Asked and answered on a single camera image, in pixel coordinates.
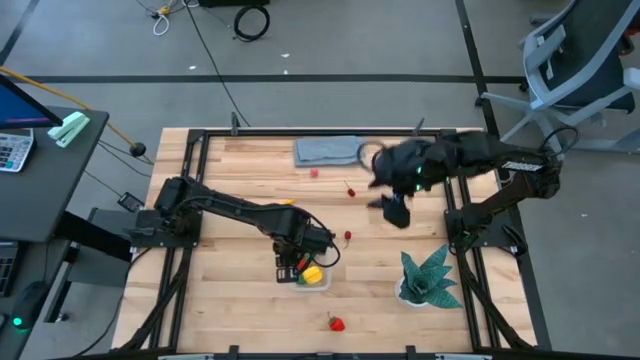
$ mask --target white cable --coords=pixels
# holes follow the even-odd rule
[[[160,24],[160,22],[162,22],[162,20],[167,22],[167,27],[165,27],[163,31],[158,32],[158,25]],[[156,24],[153,25],[153,35],[162,36],[162,35],[166,34],[167,31],[169,31],[169,25],[170,25],[169,19],[164,15],[158,14],[158,20],[156,20]]]
[[[187,2],[185,0],[182,0],[182,5],[184,5],[184,6],[188,6],[190,8],[194,8],[194,7],[200,6],[200,2],[198,0],[190,0],[189,3],[194,3],[194,4],[193,5],[187,5]]]

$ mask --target computer monitor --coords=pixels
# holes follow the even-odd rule
[[[0,75],[0,130],[62,125],[62,120]]]

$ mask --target keyboard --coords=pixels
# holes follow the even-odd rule
[[[0,242],[0,297],[10,295],[11,285],[17,273],[19,244]]]
[[[0,134],[0,171],[22,170],[32,145],[28,136]]]

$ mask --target black desk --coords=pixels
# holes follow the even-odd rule
[[[76,109],[50,107],[60,118]],[[52,285],[69,248],[69,240],[53,238],[56,225],[65,213],[67,204],[80,181],[109,114],[101,111],[82,111],[91,121],[65,149],[47,136],[48,129],[36,129],[38,147],[21,173],[0,173],[0,238],[29,241],[19,264],[11,296],[0,298],[0,312],[9,314],[16,294],[28,284],[42,280],[48,241],[47,279]],[[17,359],[29,338],[8,322],[0,330],[0,358]]]

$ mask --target gray floor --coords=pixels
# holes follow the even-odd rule
[[[528,14],[556,11],[563,3],[467,0],[485,75],[520,75],[516,44],[531,30]],[[0,45],[27,4],[28,0],[0,3]],[[234,10],[213,12],[230,23]],[[472,74],[453,1],[274,0],[269,11],[268,35],[246,44],[234,41],[221,21],[202,9],[194,10],[224,74]],[[212,74],[185,11],[171,17],[171,29],[163,37],[153,36],[152,26],[134,0],[43,0],[6,66],[27,75]],[[625,62],[637,66],[639,59],[636,52]],[[151,156],[162,127],[226,126],[232,111],[219,84],[54,86],[109,111],[113,124],[146,143]],[[493,92],[519,95],[515,85],[489,87]],[[45,104],[66,104],[24,88]],[[409,126],[422,117],[425,126],[484,126],[482,113],[473,107],[474,84],[235,83],[229,89],[254,126]],[[522,116],[498,106],[494,110],[502,132]],[[607,119],[611,129],[605,133],[613,134],[633,128],[638,115],[608,114]],[[585,136],[599,132],[586,131]],[[104,139],[122,145],[108,131]],[[531,128],[514,141],[535,144],[540,135]],[[120,192],[146,195],[148,179],[100,149],[88,169]],[[145,166],[139,169],[151,172]],[[640,196],[636,175],[640,176],[636,156],[572,152],[558,195],[521,206],[557,350],[640,354],[640,285],[634,281],[640,272],[634,226],[640,220],[635,211]],[[113,193],[85,177],[70,209],[86,215],[94,206],[116,208],[115,200]],[[120,295],[120,289],[72,288],[64,308],[71,313],[71,321],[39,325],[22,358],[71,355],[84,348],[102,333]],[[94,352],[106,351],[108,338]]]

